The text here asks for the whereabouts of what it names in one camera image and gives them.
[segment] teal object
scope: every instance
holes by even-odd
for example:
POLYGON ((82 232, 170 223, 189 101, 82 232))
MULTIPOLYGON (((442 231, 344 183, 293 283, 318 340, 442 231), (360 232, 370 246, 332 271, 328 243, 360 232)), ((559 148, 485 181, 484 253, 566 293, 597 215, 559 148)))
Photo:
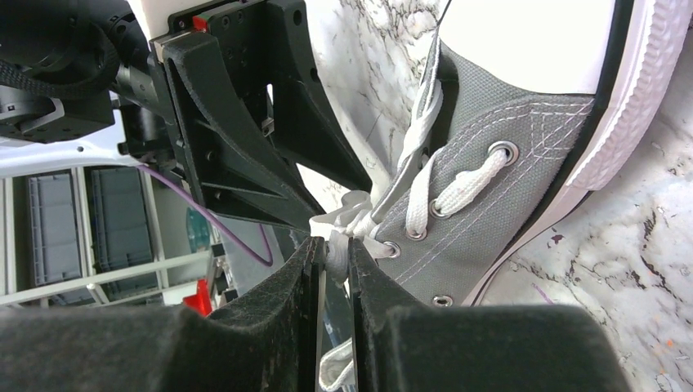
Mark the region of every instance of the teal object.
POLYGON ((190 242, 191 252, 197 253, 209 249, 209 223, 204 219, 202 214, 191 207, 188 207, 186 228, 188 230, 188 241, 190 242))

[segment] black cable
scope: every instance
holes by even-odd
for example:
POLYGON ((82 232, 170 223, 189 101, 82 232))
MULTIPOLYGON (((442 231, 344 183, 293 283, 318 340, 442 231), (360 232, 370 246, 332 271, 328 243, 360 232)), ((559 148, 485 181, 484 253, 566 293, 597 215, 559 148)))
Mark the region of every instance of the black cable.
POLYGON ((0 60, 0 84, 27 91, 36 96, 62 100, 80 100, 107 90, 118 74, 120 59, 104 31, 95 24, 92 24, 91 29, 98 34, 100 47, 104 51, 103 65, 97 74, 80 82, 55 84, 31 78, 14 65, 0 60))

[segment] white rubber sole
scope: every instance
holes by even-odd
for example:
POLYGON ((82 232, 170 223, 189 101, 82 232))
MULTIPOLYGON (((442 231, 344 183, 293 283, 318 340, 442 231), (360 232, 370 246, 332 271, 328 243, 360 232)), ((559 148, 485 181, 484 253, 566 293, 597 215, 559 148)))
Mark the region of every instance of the white rubber sole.
POLYGON ((556 224, 590 190, 603 188, 625 164, 664 98, 691 21, 693 0, 636 0, 609 107, 583 156, 541 217, 486 272, 462 305, 483 298, 501 265, 556 224))

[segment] marble table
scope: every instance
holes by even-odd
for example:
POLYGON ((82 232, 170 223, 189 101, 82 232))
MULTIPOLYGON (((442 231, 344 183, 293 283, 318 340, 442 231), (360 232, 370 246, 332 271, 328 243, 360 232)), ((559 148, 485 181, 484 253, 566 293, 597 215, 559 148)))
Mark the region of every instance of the marble table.
MULTIPOLYGON (((329 99, 371 176, 386 184, 442 1, 306 3, 329 99)), ((691 180, 693 34, 623 170, 514 254, 483 304, 581 306, 603 326, 633 390, 693 390, 691 180)), ((326 209, 346 192, 312 174, 306 183, 326 209)))

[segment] cable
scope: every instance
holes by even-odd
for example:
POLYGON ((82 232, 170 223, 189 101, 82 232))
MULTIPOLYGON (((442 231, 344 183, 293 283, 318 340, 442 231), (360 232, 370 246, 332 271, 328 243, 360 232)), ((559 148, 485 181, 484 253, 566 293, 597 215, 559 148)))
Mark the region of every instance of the cable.
POLYGON ((185 192, 183 188, 180 186, 176 185, 173 183, 173 181, 169 180, 168 178, 164 177, 159 173, 158 171, 152 169, 151 167, 147 165, 140 165, 136 166, 137 169, 140 171, 149 174, 153 178, 161 181, 164 185, 166 185, 168 188, 171 188, 173 192, 176 192, 179 196, 181 196, 188 204, 190 204, 191 207, 193 207, 197 212, 202 214, 202 216, 209 221, 209 223, 216 227, 222 234, 224 234, 228 239, 231 240, 232 243, 236 244, 236 246, 240 247, 243 252, 248 254, 252 259, 257 261, 258 263, 262 265, 266 265, 268 267, 271 267, 275 263, 275 259, 272 256, 272 250, 270 249, 270 242, 267 240, 267 235, 265 234, 265 230, 262 228, 262 225, 257 224, 257 227, 260 229, 260 234, 262 235, 262 241, 265 244, 265 250, 267 251, 267 254, 269 255, 269 260, 265 260, 262 258, 260 255, 258 255, 253 249, 251 249, 248 245, 246 245, 243 241, 241 241, 240 238, 236 237, 235 234, 229 228, 224 226, 223 223, 221 223, 207 208, 200 206, 193 200, 193 197, 185 192))
POLYGON ((61 100, 80 100, 107 90, 115 80, 120 67, 118 52, 104 31, 92 24, 92 31, 98 35, 104 51, 104 64, 94 76, 80 82, 55 84, 31 78, 14 65, 0 60, 0 84, 26 91, 36 96, 47 96, 61 100))

